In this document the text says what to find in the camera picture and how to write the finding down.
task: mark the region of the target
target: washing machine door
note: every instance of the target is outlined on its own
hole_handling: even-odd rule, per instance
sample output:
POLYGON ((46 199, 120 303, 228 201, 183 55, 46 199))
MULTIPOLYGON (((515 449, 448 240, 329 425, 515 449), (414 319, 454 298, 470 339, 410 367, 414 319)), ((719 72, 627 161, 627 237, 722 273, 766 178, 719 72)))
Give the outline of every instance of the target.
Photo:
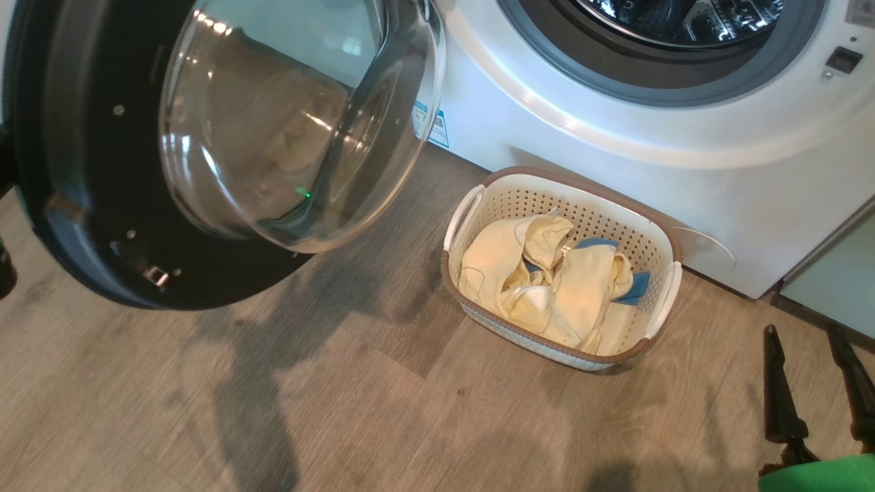
POLYGON ((397 195, 443 49, 427 0, 20 0, 3 119, 25 210, 107 298, 244 299, 397 195))

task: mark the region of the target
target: laundry basket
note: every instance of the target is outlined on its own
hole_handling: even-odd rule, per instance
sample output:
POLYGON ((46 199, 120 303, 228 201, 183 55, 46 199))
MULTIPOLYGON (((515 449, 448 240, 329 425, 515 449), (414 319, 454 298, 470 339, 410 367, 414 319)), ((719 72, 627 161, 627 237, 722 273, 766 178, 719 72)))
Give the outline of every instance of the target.
POLYGON ((672 229, 658 214, 583 179, 512 167, 475 187, 456 209, 444 239, 444 283, 462 308, 484 327, 553 361, 582 370, 607 369, 653 345, 681 285, 682 254, 672 229), (619 242, 633 271, 649 271, 647 293, 637 306, 611 303, 601 326, 596 354, 549 341, 510 323, 459 292, 462 256, 490 223, 533 214, 559 214, 575 224, 569 237, 601 237, 619 242))

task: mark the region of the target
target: white cloth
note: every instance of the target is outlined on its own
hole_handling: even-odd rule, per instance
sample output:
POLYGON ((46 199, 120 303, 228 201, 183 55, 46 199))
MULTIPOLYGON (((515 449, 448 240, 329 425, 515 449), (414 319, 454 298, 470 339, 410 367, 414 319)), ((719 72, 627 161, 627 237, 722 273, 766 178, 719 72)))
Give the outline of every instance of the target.
POLYGON ((462 256, 462 295, 519 327, 595 353, 608 303, 632 288, 632 268, 613 246, 569 250, 573 224, 534 215, 486 226, 462 256), (523 261, 538 267, 529 273, 523 261))

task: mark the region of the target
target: sticker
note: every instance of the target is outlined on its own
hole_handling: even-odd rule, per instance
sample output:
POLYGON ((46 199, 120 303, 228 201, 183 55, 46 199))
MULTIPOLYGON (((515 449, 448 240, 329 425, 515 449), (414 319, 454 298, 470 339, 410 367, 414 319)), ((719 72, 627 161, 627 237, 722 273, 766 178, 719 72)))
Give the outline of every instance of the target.
POLYGON ((848 15, 844 20, 851 24, 875 28, 875 0, 850 0, 848 15))
MULTIPOLYGON (((416 132, 417 137, 421 138, 423 136, 425 117, 428 112, 428 106, 422 104, 419 101, 416 102, 416 106, 413 108, 413 130, 416 132)), ((446 119, 444 117, 444 111, 442 109, 439 109, 437 111, 437 116, 435 116, 435 124, 431 127, 429 142, 440 145, 445 149, 450 148, 450 138, 447 136, 446 119)))

